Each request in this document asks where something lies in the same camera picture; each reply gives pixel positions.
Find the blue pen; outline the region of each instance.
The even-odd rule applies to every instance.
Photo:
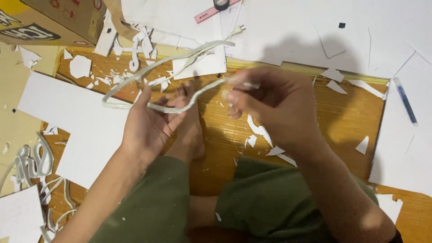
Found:
[[[399,95],[402,99],[403,105],[405,106],[405,109],[407,109],[408,115],[410,116],[411,122],[415,127],[418,126],[417,119],[414,116],[413,109],[410,106],[410,103],[408,102],[407,95],[405,94],[405,90],[402,87],[402,83],[400,82],[399,78],[393,78],[394,84],[397,87],[397,91],[399,92]]]

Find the tape roll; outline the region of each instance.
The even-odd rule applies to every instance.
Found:
[[[229,0],[213,0],[215,9],[219,11],[224,11],[229,7]]]

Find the black tape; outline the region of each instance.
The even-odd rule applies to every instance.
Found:
[[[213,0],[213,4],[215,5],[215,9],[219,11],[224,11],[229,7],[229,0],[226,0],[225,3],[220,4],[218,3],[220,0]]]

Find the person's left hand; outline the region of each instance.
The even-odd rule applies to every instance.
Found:
[[[183,121],[186,113],[164,114],[147,108],[150,101],[151,88],[145,85],[143,93],[129,110],[124,126],[123,140],[120,150],[131,159],[140,162],[141,169],[147,169],[165,146],[168,138]],[[182,108],[186,105],[184,97],[177,97],[168,103],[167,96],[163,96],[155,104]]]

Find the cardboard box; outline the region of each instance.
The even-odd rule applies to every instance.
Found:
[[[105,12],[102,0],[4,0],[0,2],[0,41],[95,47]]]

